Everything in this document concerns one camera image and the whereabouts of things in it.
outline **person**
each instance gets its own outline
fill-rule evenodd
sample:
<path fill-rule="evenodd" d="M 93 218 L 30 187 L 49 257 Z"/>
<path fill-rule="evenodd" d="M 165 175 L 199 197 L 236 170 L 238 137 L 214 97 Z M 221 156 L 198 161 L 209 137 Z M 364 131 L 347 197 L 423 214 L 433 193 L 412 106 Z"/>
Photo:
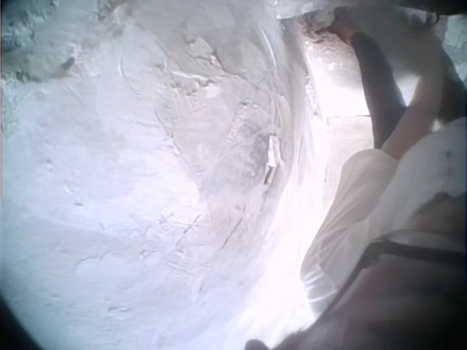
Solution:
<path fill-rule="evenodd" d="M 449 349 L 467 305 L 465 85 L 441 42 L 419 31 L 426 67 L 406 106 L 377 43 L 347 8 L 335 15 L 329 31 L 357 56 L 374 148 L 344 164 L 301 266 L 320 317 L 275 349 Z M 432 133 L 436 119 L 444 127 Z"/>

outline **rough plaster surface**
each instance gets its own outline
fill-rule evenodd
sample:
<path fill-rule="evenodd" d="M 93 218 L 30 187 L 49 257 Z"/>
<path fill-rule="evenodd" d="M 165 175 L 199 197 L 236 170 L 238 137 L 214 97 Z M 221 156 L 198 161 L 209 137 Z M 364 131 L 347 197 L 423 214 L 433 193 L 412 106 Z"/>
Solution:
<path fill-rule="evenodd" d="M 9 12 L 1 291 L 45 349 L 241 349 L 312 321 L 325 123 L 269 5 Z"/>

